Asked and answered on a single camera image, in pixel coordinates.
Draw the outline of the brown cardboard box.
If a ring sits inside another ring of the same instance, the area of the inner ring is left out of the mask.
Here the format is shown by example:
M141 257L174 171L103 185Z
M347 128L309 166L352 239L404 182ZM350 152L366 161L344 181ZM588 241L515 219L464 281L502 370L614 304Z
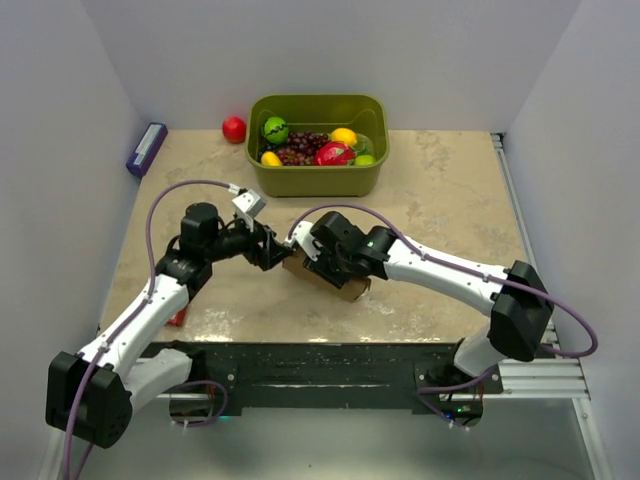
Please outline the brown cardboard box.
M297 279L350 303L362 297L371 287L369 278L350 274L338 282L328 280L315 271L318 263L312 261L302 250L297 250L291 257L286 258L282 266Z

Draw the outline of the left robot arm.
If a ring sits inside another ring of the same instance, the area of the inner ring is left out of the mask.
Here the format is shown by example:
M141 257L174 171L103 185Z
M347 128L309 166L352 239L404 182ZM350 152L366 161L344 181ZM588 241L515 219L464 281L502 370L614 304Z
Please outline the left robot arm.
M262 270L276 265L273 232L256 221L264 200L251 192L232 201L235 216L225 226L209 203L190 205L180 233L152 265L135 301L102 334L76 354L59 353L50 363L45 421L101 448L109 448L133 415L166 390L200 390L207 380L203 355L186 346L141 354L176 313L209 281L214 263L244 256Z

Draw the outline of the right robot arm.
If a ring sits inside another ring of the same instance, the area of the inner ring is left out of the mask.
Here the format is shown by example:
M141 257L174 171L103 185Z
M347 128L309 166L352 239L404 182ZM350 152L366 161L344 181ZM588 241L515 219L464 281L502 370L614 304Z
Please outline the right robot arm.
M469 392L503 360L532 361L553 307L536 270L474 263L430 249L390 226L368 232L336 211L300 222L289 236L307 258L306 268L341 289L355 278L405 282L448 296L485 315L478 332L459 341L428 373L438 385Z

